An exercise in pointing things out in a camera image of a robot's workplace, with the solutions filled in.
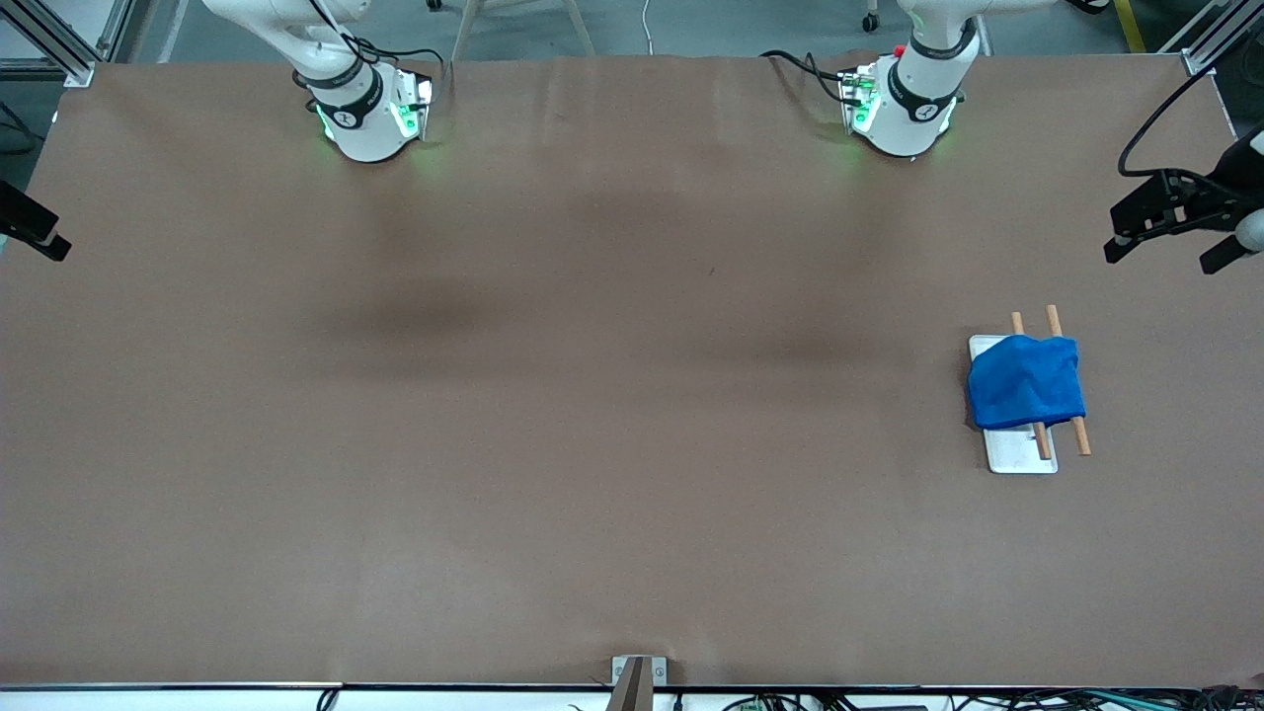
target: white plate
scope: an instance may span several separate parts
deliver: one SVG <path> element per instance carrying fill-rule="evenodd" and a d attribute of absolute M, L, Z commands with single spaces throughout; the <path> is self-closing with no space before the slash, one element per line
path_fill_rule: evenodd
<path fill-rule="evenodd" d="M 969 337 L 969 359 L 996 345 L 1006 335 Z M 987 448 L 987 468 L 997 474 L 1052 474 L 1058 471 L 1058 452 L 1053 448 L 1049 434 L 1050 459 L 1040 458 L 1035 445 L 1035 428 L 1021 425 L 1005 430 L 983 430 L 983 445 Z"/>

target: table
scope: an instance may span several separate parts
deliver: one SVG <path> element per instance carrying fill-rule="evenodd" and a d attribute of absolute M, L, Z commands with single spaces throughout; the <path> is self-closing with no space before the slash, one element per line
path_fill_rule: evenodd
<path fill-rule="evenodd" d="M 915 162 L 784 65 L 603 57 L 458 66 L 355 164 L 288 73 L 62 101 L 75 248 L 0 269 L 0 681 L 1264 669 L 1260 266 L 1101 256 L 1178 59 L 981 59 Z M 1134 159 L 1230 140 L 1205 85 Z M 1093 455 L 999 477 L 966 339 L 1047 302 Z"/>

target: blue towel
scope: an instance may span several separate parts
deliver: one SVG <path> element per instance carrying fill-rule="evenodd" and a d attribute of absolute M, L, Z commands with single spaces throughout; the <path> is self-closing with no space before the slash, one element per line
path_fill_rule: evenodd
<path fill-rule="evenodd" d="M 1073 339 L 1006 338 L 980 353 L 969 367 L 975 424 L 1001 430 L 1031 423 L 1052 425 L 1085 415 L 1078 366 L 1079 349 Z"/>

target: wooden dowel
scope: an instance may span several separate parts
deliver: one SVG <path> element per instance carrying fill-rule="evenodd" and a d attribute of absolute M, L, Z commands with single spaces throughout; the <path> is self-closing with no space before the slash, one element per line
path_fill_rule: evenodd
<path fill-rule="evenodd" d="M 1014 326 L 1014 333 L 1023 334 L 1023 314 L 1019 311 L 1010 312 L 1010 325 Z M 1035 448 L 1040 452 L 1042 459 L 1053 459 L 1053 452 L 1049 450 L 1049 433 L 1045 431 L 1044 423 L 1033 423 L 1031 429 L 1035 430 Z"/>
<path fill-rule="evenodd" d="M 1058 318 L 1058 307 L 1049 304 L 1044 307 L 1044 315 L 1049 318 L 1049 333 L 1062 335 L 1062 319 Z M 1088 457 L 1093 450 L 1088 447 L 1088 428 L 1085 425 L 1085 419 L 1072 417 L 1071 425 L 1076 428 L 1076 447 L 1079 448 L 1079 455 Z"/>

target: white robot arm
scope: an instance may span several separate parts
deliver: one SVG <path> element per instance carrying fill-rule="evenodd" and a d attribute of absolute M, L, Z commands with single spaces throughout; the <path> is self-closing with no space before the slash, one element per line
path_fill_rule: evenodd
<path fill-rule="evenodd" d="M 976 15 L 1025 13 L 1055 0 L 899 0 L 908 47 L 843 77 L 843 120 L 878 151 L 916 156 L 948 129 L 961 80 L 978 56 Z"/>
<path fill-rule="evenodd" d="M 428 77 L 378 62 L 355 48 L 344 22 L 369 0 L 202 0 L 281 52 L 316 97 L 325 135 L 353 161 L 384 161 L 422 138 Z"/>

